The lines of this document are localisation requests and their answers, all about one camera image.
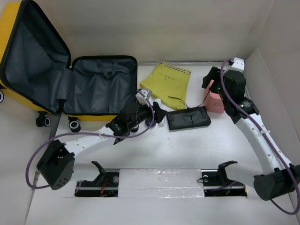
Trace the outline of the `pink cosmetic case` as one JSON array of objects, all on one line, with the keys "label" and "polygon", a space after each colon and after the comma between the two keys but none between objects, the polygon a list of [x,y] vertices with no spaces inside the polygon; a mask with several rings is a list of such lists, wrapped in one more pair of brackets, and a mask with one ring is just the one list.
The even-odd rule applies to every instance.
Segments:
[{"label": "pink cosmetic case", "polygon": [[204,106],[208,112],[222,114],[225,112],[224,105],[220,96],[217,93],[210,91],[210,87],[213,85],[214,80],[211,80],[208,87],[204,92]]}]

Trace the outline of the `yellow shorts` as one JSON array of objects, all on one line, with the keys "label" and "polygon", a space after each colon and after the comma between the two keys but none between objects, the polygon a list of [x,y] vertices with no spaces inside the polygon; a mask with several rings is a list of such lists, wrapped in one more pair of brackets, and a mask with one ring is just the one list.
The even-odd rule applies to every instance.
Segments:
[{"label": "yellow shorts", "polygon": [[174,110],[185,109],[186,94],[191,71],[168,62],[158,63],[151,74],[140,82],[141,88],[152,91],[154,98]]}]

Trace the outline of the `black garment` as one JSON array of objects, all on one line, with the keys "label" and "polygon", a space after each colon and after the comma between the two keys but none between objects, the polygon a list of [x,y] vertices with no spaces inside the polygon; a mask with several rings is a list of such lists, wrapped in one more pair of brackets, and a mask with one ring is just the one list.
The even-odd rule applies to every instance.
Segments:
[{"label": "black garment", "polygon": [[202,128],[211,124],[211,119],[205,106],[168,112],[166,117],[170,131]]}]

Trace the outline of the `yellow hard-shell suitcase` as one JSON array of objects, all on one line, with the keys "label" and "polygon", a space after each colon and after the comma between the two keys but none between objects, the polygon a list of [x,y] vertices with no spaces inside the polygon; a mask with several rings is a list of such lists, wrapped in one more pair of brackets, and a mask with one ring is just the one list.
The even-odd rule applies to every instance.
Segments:
[{"label": "yellow hard-shell suitcase", "polygon": [[6,4],[0,16],[0,97],[38,112],[36,125],[48,127],[50,114],[64,113],[72,132],[81,121],[113,119],[135,101],[138,64],[134,57],[82,56],[69,48],[32,0]]}]

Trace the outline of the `round blue cream jar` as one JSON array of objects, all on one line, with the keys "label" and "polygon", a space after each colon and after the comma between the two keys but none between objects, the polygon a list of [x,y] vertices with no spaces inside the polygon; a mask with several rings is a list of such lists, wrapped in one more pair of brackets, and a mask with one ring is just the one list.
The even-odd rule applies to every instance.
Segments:
[{"label": "round blue cream jar", "polygon": [[152,128],[154,128],[156,126],[156,122],[155,122],[155,120],[152,121],[151,118],[148,118],[148,119],[145,120],[145,125],[147,127],[149,127],[149,129],[152,129]]}]

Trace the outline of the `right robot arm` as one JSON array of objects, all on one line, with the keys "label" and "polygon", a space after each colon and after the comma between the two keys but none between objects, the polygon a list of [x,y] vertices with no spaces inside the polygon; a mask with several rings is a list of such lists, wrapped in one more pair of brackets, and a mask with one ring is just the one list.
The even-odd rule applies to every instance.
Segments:
[{"label": "right robot arm", "polygon": [[225,113],[244,134],[257,156],[262,174],[247,169],[236,161],[218,166],[217,180],[226,185],[231,181],[253,187],[264,201],[291,192],[300,193],[300,167],[282,153],[265,128],[259,110],[245,96],[246,79],[241,71],[212,67],[203,78],[203,88],[220,96]]}]

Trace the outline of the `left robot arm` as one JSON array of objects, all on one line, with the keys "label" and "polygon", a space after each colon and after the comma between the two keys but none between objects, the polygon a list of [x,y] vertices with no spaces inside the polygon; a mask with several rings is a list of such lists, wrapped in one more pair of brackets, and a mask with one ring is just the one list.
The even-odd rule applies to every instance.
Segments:
[{"label": "left robot arm", "polygon": [[129,103],[118,116],[95,133],[66,143],[51,141],[37,164],[37,170],[52,190],[58,190],[72,180],[101,186],[106,181],[105,169],[97,161],[84,164],[81,159],[130,138],[130,132],[146,119],[160,123],[166,114],[167,111],[157,102],[151,105]]}]

